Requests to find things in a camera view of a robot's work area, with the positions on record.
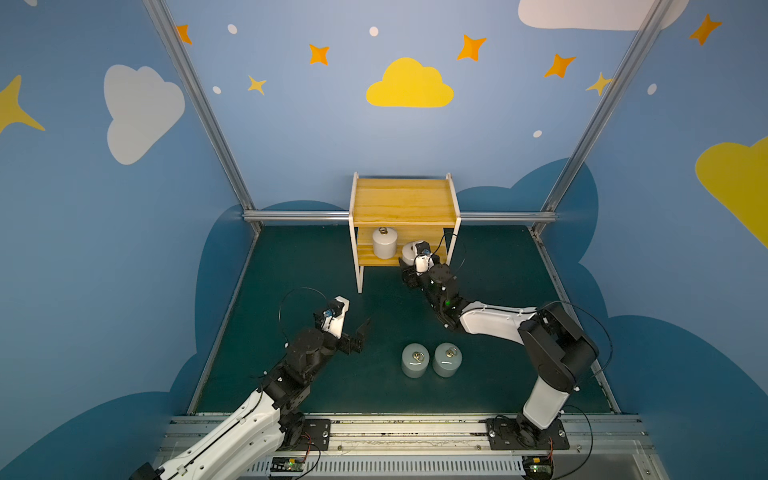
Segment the grey-green tea canister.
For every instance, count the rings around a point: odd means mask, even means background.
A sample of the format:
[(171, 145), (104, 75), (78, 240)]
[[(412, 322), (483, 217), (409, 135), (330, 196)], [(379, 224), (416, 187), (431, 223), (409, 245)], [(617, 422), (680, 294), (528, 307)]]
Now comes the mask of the grey-green tea canister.
[(456, 374), (463, 361), (460, 348), (450, 342), (438, 345), (432, 357), (432, 367), (442, 378), (450, 378)]
[(401, 368), (404, 375), (411, 379), (421, 378), (430, 364), (429, 350), (419, 343), (404, 347), (401, 354)]

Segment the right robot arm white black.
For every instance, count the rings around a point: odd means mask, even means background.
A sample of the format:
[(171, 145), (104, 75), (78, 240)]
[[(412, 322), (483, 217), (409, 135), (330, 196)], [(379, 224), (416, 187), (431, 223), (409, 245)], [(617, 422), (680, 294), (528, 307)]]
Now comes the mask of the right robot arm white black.
[(468, 301), (458, 291), (450, 266), (425, 256), (398, 260), (403, 281), (420, 289), (444, 328), (521, 344), (537, 373), (531, 394), (518, 414), (518, 428), (539, 434), (591, 371), (599, 349), (559, 303), (542, 307), (503, 307)]

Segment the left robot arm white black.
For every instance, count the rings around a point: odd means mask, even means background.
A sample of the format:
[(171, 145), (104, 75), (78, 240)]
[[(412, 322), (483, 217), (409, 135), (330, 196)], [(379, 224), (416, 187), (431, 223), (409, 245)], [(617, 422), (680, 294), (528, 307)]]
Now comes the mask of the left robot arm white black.
[(370, 321), (353, 335), (318, 324), (299, 332), (284, 357), (262, 384), (228, 418), (191, 447), (155, 468), (138, 467), (132, 479), (236, 479), (256, 461), (283, 445), (293, 446), (303, 432), (305, 416), (299, 406), (312, 382), (337, 353), (362, 351)]

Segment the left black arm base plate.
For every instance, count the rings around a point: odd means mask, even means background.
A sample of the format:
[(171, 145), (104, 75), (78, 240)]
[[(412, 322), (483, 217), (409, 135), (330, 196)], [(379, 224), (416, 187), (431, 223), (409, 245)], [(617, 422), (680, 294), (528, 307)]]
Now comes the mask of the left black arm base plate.
[(306, 450), (312, 444), (320, 451), (329, 448), (332, 421), (328, 418), (303, 418), (284, 428), (282, 450)]

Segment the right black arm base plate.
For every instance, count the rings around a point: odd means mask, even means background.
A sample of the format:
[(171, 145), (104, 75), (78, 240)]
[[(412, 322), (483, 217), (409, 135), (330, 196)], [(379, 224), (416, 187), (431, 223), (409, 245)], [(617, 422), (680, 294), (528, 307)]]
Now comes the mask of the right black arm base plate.
[(522, 416), (511, 419), (497, 415), (486, 419), (485, 426), (492, 450), (557, 451), (570, 448), (565, 428), (559, 418), (549, 427), (539, 429)]

